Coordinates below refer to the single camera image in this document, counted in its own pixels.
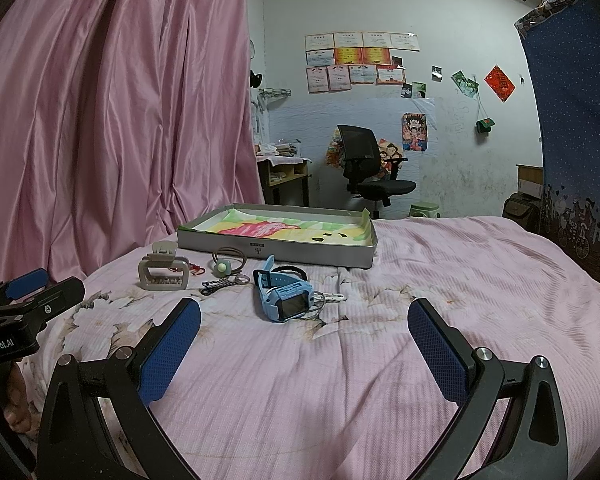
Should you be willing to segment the person's left hand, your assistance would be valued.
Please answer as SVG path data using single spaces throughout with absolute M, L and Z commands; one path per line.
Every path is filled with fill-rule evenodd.
M 8 372 L 0 372 L 0 407 L 13 432 L 25 434 L 31 430 L 27 386 L 17 363 L 10 363 Z

